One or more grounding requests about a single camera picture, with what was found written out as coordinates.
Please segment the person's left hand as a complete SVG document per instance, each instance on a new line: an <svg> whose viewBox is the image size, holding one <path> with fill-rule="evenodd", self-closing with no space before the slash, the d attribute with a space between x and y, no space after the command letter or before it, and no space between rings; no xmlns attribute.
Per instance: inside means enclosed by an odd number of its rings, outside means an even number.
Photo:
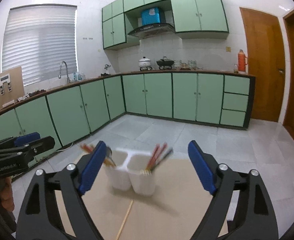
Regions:
<svg viewBox="0 0 294 240"><path fill-rule="evenodd" d="M8 212L13 212L15 209L13 190L12 190L12 179L11 177L6 177L3 179L5 185L0 191L1 204L4 209Z"/></svg>

